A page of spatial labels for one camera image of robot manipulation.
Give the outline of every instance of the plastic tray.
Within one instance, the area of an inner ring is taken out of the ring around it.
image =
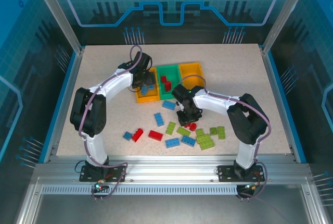
[[[154,84],[154,89],[148,90],[148,93],[146,95],[142,95],[141,91],[135,93],[136,101],[138,103],[154,102],[154,101],[160,100],[160,90],[159,90],[159,85],[158,85],[159,83],[157,80],[156,68],[153,67],[150,69],[150,71],[154,72],[156,84]]]
[[[200,63],[179,64],[179,70],[182,78],[189,76],[190,74],[198,74],[204,77]],[[189,77],[183,81],[183,86],[188,90],[193,89],[193,87],[197,85],[204,85],[203,80],[199,77]]]
[[[179,72],[178,64],[158,66],[156,67],[156,70],[157,70],[161,100],[172,99],[173,96],[171,95],[171,92],[181,81],[181,74]],[[165,91],[164,84],[161,82],[161,76],[166,76],[166,79],[168,81],[171,81],[170,91],[168,92]]]

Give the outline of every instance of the speckled white table surface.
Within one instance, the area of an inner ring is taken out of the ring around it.
[[[153,66],[199,61],[207,88],[224,95],[242,96],[249,93],[257,100],[272,124],[272,134],[262,142],[259,153],[290,153],[281,118],[268,81],[267,73],[257,44],[193,44],[193,45],[143,45],[143,51],[153,58]],[[80,87],[90,88],[108,78],[117,66],[129,60],[130,46],[86,46],[76,79],[73,95]],[[58,156],[85,155],[83,142],[69,122],[71,99],[66,122],[61,135]],[[136,103],[135,94],[128,89],[113,98],[107,108],[107,124],[103,131],[104,147],[109,155],[229,155],[237,154],[236,138],[229,118],[204,110],[197,122],[198,128],[209,133],[210,127],[225,126],[226,140],[212,136],[215,147],[202,151],[198,144],[190,147],[181,143],[173,148],[165,147],[165,140],[181,138],[176,111],[162,107],[162,101]],[[154,113],[161,112],[164,126],[157,127]],[[172,136],[165,130],[169,121],[177,122]],[[137,141],[123,139],[125,131],[144,130]],[[150,130],[163,133],[161,142],[150,139]]]

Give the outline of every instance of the blue enclosure wall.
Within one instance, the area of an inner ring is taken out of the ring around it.
[[[333,0],[299,0],[272,55],[313,173],[333,174]]]
[[[285,0],[59,0],[81,44],[263,43]]]
[[[14,223],[39,156],[22,139],[43,145],[73,50],[44,0],[0,9],[0,222]]]

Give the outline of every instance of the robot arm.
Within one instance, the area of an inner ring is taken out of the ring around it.
[[[202,116],[203,109],[229,116],[235,135],[240,140],[238,155],[234,162],[235,173],[240,179],[244,178],[254,165],[258,140],[267,128],[266,122],[260,116],[237,103],[237,101],[245,102],[266,117],[254,98],[249,94],[236,97],[209,93],[201,86],[188,90],[181,84],[174,88],[172,95],[181,106],[181,110],[177,112],[181,126],[197,121]]]
[[[79,131],[84,111],[89,99],[93,96],[98,88],[98,92],[93,97],[91,108],[89,107],[87,115],[83,122],[82,137],[87,142],[88,152],[93,160],[99,164],[105,164],[108,156],[105,152],[102,138],[102,130],[106,125],[106,107],[107,103],[115,97],[124,88],[132,86],[132,88],[144,85],[155,84],[155,76],[147,69],[151,57],[142,53],[142,57],[138,64],[133,65],[139,60],[140,52],[137,52],[134,60],[121,64],[110,78],[89,89],[80,88],[77,90],[74,103],[70,115],[70,122],[75,129]],[[93,160],[87,156],[87,162],[90,165],[98,166]]]

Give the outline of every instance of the blue lego brick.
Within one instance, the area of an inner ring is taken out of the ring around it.
[[[194,144],[196,144],[196,139],[190,138],[188,136],[183,136],[182,143],[185,143],[191,147],[194,147]]]
[[[147,86],[142,86],[142,87],[141,87],[141,94],[142,94],[142,95],[146,95],[146,94],[148,94]]]
[[[165,145],[167,148],[179,146],[180,145],[179,138],[166,140]]]
[[[170,110],[175,110],[176,104],[173,103],[173,102],[164,101],[163,104],[162,104],[162,107],[170,109]]]
[[[129,140],[132,138],[132,134],[126,132],[126,133],[124,134],[123,138],[129,141]]]
[[[161,113],[156,113],[154,114],[155,117],[155,121],[158,127],[163,126],[164,125],[164,121],[162,119]]]

